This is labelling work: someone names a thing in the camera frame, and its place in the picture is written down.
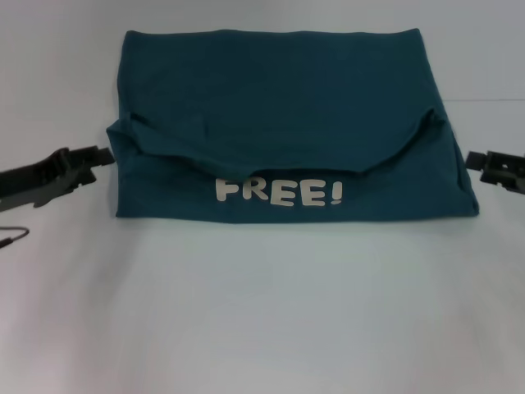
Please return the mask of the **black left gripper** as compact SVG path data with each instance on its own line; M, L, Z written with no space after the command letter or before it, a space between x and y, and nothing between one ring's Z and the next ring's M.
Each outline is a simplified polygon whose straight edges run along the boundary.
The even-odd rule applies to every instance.
M27 204L40 208L95 182L93 167L111 164L109 148L62 148L37 163L0 172L0 213Z

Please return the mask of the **teal blue t-shirt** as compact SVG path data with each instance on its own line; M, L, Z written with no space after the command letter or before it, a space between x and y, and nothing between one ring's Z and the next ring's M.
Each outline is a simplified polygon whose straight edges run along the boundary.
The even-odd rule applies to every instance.
M423 38L127 32L116 215L227 223L479 213Z

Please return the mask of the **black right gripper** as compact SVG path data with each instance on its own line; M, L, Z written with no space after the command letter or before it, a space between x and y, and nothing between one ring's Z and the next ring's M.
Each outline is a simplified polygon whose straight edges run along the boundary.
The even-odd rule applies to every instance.
M469 151L467 169L481 169L480 181L501 186L507 191L525 194L525 156L488 151Z

